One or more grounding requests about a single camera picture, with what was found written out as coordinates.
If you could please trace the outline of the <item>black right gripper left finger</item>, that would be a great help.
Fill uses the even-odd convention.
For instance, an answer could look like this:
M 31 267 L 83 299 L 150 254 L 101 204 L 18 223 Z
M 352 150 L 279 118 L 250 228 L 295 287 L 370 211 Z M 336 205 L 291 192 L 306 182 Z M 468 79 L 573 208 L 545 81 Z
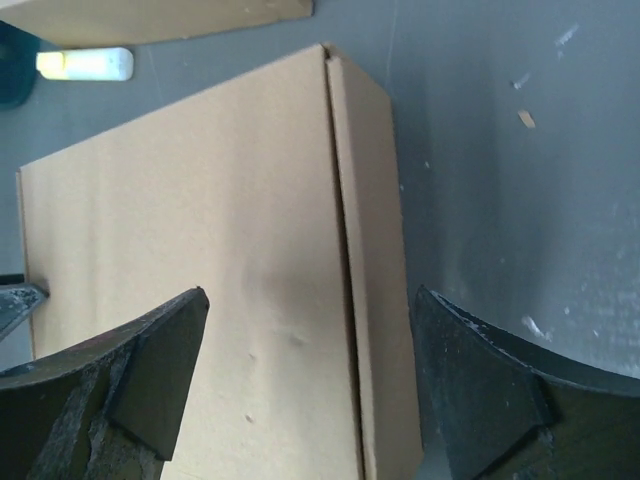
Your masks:
M 209 299 L 143 316 L 1 374 L 4 479 L 157 479 L 174 454 Z

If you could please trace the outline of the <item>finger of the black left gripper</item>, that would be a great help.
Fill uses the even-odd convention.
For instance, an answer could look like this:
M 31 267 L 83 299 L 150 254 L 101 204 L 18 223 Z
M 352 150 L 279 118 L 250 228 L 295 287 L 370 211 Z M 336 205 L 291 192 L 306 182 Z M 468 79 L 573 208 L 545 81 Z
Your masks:
M 35 284 L 2 285 L 0 339 L 4 340 L 48 298 L 49 293 Z

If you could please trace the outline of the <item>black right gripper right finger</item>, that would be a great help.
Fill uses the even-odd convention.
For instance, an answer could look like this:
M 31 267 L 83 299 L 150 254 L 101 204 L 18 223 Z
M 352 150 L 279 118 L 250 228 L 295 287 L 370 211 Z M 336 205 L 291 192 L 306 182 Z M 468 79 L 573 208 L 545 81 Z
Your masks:
M 414 346 L 455 479 L 636 479 L 639 381 L 420 288 Z

